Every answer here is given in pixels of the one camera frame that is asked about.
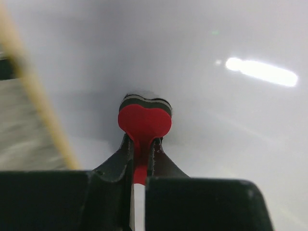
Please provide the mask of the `red whiteboard eraser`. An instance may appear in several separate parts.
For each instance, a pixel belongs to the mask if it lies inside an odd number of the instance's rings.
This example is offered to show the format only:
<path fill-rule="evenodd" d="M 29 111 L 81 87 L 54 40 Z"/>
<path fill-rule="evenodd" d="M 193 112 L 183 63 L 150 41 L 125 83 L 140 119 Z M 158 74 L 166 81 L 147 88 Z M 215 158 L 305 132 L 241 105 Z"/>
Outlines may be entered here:
<path fill-rule="evenodd" d="M 133 183 L 145 185 L 152 142 L 171 129 L 171 104 L 162 98 L 128 94 L 119 107 L 118 125 L 134 144 Z"/>

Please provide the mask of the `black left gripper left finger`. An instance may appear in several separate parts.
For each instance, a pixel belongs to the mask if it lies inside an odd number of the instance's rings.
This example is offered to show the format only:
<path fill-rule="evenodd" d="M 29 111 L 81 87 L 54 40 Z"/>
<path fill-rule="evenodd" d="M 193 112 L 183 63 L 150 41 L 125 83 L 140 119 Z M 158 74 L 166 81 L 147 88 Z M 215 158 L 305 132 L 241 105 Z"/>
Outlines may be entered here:
<path fill-rule="evenodd" d="M 120 148 L 94 170 L 3 171 L 3 231 L 131 231 L 133 145 Z"/>

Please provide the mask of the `yellow framed whiteboard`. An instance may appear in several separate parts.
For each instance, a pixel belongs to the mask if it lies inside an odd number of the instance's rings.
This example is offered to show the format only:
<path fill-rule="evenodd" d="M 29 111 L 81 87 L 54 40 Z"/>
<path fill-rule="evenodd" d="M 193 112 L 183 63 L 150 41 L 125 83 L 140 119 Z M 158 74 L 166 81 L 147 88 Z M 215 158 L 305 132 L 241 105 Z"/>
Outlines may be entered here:
<path fill-rule="evenodd" d="M 81 168 L 120 145 L 126 94 L 163 98 L 185 173 L 251 180 L 275 230 L 307 230 L 307 1 L 3 0 L 0 21 Z"/>

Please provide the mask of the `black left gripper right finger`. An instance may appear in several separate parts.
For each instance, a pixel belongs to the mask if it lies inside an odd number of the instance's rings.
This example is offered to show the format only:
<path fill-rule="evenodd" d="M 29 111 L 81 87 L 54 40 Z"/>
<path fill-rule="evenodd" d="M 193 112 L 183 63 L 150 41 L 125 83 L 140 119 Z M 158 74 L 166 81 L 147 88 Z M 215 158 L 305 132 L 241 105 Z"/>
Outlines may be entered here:
<path fill-rule="evenodd" d="M 263 195 L 251 181 L 191 178 L 151 145 L 145 185 L 147 231 L 272 231 Z"/>

